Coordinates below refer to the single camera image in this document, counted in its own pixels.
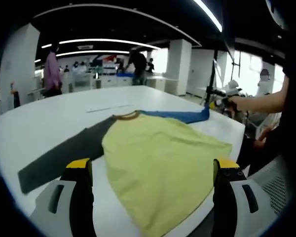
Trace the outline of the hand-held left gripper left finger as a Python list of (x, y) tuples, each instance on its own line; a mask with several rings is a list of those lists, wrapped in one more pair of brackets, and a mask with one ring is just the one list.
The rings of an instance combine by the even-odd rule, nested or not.
[(46, 237), (95, 237), (92, 187), (91, 160), (69, 163), (36, 198), (31, 222)]

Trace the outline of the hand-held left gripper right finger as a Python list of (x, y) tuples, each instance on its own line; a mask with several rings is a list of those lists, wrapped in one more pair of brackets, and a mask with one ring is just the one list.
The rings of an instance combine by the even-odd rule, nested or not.
[(259, 237), (277, 219), (269, 195), (232, 160), (214, 160), (213, 237)]

